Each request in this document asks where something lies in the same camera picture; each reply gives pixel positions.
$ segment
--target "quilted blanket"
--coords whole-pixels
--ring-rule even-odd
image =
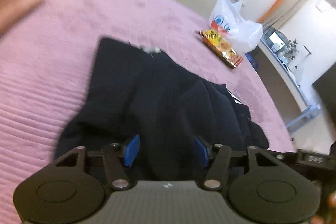
[[[19,223],[12,194],[50,162],[58,136],[85,101],[102,34],[157,46],[248,105],[271,150],[292,151],[285,125],[244,59],[227,68],[198,41],[207,20],[173,0],[46,0],[0,37],[0,223]]]

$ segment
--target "printed logo on bag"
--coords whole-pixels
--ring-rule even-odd
[[[211,22],[211,28],[215,29],[218,32],[228,34],[230,31],[230,25],[225,24],[224,26],[222,26],[223,22],[224,22],[224,17],[222,15],[218,15]]]
[[[224,22],[224,17],[221,15],[216,16],[215,22],[217,23],[217,25],[222,25],[222,23]]]

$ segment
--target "blue object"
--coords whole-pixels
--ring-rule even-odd
[[[221,24],[223,23],[223,21],[224,21],[223,16],[218,15],[218,16],[215,17],[215,22],[216,22],[218,25],[221,25]]]
[[[210,161],[208,151],[197,137],[195,138],[195,153],[201,166],[204,168],[208,167]]]
[[[135,135],[135,137],[128,143],[125,147],[124,153],[124,165],[126,167],[131,167],[137,154],[140,149],[140,137],[139,135]]]
[[[259,68],[259,64],[257,63],[257,61],[255,61],[254,58],[253,58],[253,56],[251,54],[249,54],[249,53],[245,53],[245,56],[246,56],[247,60],[250,61],[252,67],[256,71]]]

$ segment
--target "white plastic bag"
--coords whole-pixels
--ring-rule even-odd
[[[243,0],[217,0],[209,18],[211,28],[218,30],[240,55],[253,50],[263,36],[263,26],[246,21],[240,15]]]

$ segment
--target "black cloth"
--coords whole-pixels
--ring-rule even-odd
[[[187,71],[164,52],[102,38],[86,103],[63,131],[55,158],[79,145],[98,150],[135,134],[135,164],[160,180],[192,179],[195,136],[236,151],[268,148],[248,107],[236,103],[226,85]]]

